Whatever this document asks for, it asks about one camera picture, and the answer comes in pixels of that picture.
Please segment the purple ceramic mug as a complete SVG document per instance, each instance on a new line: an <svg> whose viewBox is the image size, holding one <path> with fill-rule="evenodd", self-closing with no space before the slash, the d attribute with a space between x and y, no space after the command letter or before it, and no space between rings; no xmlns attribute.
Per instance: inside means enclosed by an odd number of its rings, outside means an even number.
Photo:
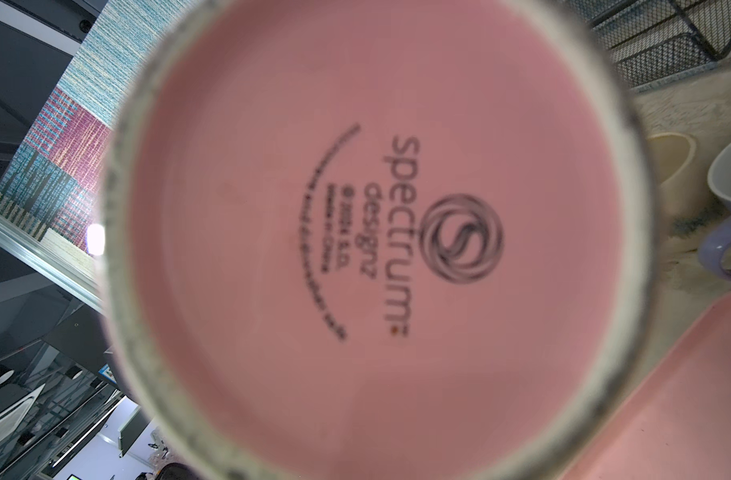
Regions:
<svg viewBox="0 0 731 480"><path fill-rule="evenodd" d="M705 236L697 250L697 259L707 271L731 281L731 269L723 266L723 258L731 248L731 143L711 164L707 172L707 186L727 208L729 217Z"/></svg>

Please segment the pink ghost pattern mug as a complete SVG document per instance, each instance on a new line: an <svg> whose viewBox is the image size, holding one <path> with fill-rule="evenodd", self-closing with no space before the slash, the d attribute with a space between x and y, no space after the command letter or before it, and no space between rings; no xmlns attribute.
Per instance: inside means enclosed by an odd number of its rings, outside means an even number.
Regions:
<svg viewBox="0 0 731 480"><path fill-rule="evenodd" d="M545 479L657 301L629 92L558 1L201 1L105 156L121 372L204 479Z"/></svg>

